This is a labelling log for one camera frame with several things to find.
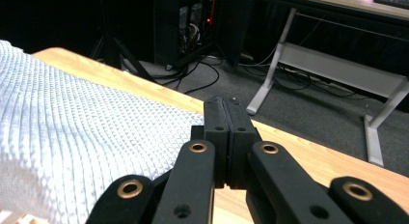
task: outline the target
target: desk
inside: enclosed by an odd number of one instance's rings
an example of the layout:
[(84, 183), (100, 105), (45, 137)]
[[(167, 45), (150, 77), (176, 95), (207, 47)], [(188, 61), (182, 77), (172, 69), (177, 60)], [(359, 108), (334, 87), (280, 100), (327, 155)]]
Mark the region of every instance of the desk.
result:
[[(62, 48), (50, 48), (34, 56), (46, 64), (94, 83), (129, 92), (168, 105), (203, 114), (203, 102), (145, 79), (115, 70)], [(313, 179), (329, 186), (333, 178), (352, 176), (367, 181), (409, 212), (409, 178), (341, 154), (313, 142), (254, 122), (263, 140), (277, 142), (289, 151)], [(252, 223), (245, 191), (216, 189), (214, 223)]]
[(377, 128), (409, 94), (409, 72), (397, 75), (352, 63), (334, 56), (286, 42), (297, 9), (321, 12), (326, 15), (342, 16), (364, 22), (374, 22), (399, 28), (409, 28), (409, 11), (373, 3), (372, 0), (272, 0), (291, 6), (286, 26), (277, 43), (277, 49), (267, 76), (258, 92), (247, 106), (255, 115), (273, 85), (273, 74), (278, 62), (301, 70), (339, 81), (378, 96), (388, 98), (384, 109), (375, 117), (365, 116), (368, 161), (383, 166)]

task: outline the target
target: desk leg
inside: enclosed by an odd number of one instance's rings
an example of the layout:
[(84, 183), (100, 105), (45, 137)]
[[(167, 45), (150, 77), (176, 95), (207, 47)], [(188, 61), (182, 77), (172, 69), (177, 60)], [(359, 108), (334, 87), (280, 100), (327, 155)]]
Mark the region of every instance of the desk leg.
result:
[(397, 105), (409, 94), (409, 82), (402, 81), (385, 103), (385, 108), (375, 117), (365, 116), (365, 135), (367, 138), (368, 161), (383, 166), (378, 127), (395, 110)]
[(291, 8), (288, 18), (286, 20), (286, 26), (284, 27), (283, 33), (280, 36), (279, 42), (277, 43), (277, 48), (276, 51), (274, 52), (273, 60), (271, 61), (270, 68), (268, 69), (268, 73), (267, 76), (265, 77), (264, 83), (262, 83), (258, 92), (256, 93), (256, 95), (253, 97), (252, 101), (246, 108), (246, 111), (249, 115), (256, 115), (257, 111), (259, 110), (259, 107), (261, 106), (262, 102), (264, 101), (265, 97), (267, 96), (268, 92), (273, 86), (272, 79), (274, 71), (276, 70), (277, 63), (279, 62), (284, 43), (286, 42), (286, 35), (288, 34), (289, 27), (291, 26), (292, 20), (294, 19), (295, 12), (296, 10), (294, 8)]

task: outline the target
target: keyboard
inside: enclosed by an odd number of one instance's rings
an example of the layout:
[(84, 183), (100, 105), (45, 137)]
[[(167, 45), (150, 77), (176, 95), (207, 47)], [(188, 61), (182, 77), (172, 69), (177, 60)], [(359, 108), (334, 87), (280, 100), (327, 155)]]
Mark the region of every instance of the keyboard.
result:
[(409, 0), (373, 0), (373, 2), (409, 10)]

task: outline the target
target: wooden table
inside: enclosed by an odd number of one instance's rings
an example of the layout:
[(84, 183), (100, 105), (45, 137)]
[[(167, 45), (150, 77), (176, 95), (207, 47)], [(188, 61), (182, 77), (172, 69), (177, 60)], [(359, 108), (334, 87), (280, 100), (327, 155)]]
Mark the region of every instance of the wooden table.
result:
[[(151, 83), (129, 73), (77, 55), (63, 48), (49, 48), (34, 57), (67, 73), (97, 84), (149, 98), (186, 111), (203, 114), (203, 102)], [(341, 154), (271, 126), (253, 122), (263, 140), (283, 145), (311, 177), (329, 186), (333, 178), (351, 176), (376, 186), (409, 212), (409, 178)], [(253, 223), (245, 191), (217, 189), (213, 223)]]

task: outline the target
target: white textured fabric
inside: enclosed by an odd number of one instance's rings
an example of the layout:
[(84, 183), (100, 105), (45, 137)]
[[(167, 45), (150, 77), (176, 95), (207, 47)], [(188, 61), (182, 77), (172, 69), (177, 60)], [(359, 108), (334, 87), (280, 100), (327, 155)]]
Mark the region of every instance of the white textured fabric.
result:
[(84, 223), (117, 178), (170, 170), (191, 125), (203, 122), (0, 41), (0, 209)]

